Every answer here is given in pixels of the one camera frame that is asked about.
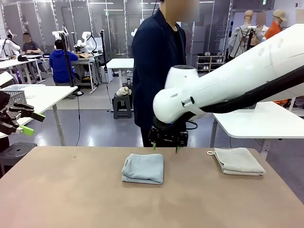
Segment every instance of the navy blazer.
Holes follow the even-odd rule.
[[[159,9],[143,21],[132,43],[135,124],[146,130],[152,126],[153,99],[164,89],[170,68],[186,64],[186,34],[178,24],[176,27],[182,42],[184,56],[182,63],[179,60],[173,29]]]

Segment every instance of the blue folded towel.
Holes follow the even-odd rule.
[[[162,184],[163,157],[161,154],[131,153],[124,162],[122,174],[125,182]]]

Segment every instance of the brown table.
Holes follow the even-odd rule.
[[[264,177],[225,175],[207,151],[158,148],[164,184],[148,185],[121,169],[152,149],[36,147],[0,180],[0,227],[303,227],[303,204],[255,150]]]

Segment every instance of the blue jacket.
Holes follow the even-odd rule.
[[[78,60],[77,55],[67,51],[68,60],[72,71],[72,61]],[[69,83],[64,50],[55,50],[49,57],[49,64],[53,68],[53,79],[56,83]]]
[[[151,128],[154,117],[153,99],[164,89],[170,68],[186,64],[186,34],[178,24],[176,27],[182,42],[183,63],[173,30],[159,9],[143,21],[132,43],[135,124],[147,130]]]

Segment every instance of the cloth on stool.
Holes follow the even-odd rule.
[[[257,162],[254,156],[246,148],[235,149],[218,149],[214,148],[214,152],[208,152],[215,155],[220,167],[225,174],[260,176],[265,175],[266,171]]]
[[[124,162],[122,174],[125,182],[162,184],[163,157],[161,154],[131,153]]]
[[[128,87],[121,87],[117,92],[116,95],[117,96],[124,96],[124,95],[131,95],[132,90],[129,89]]]

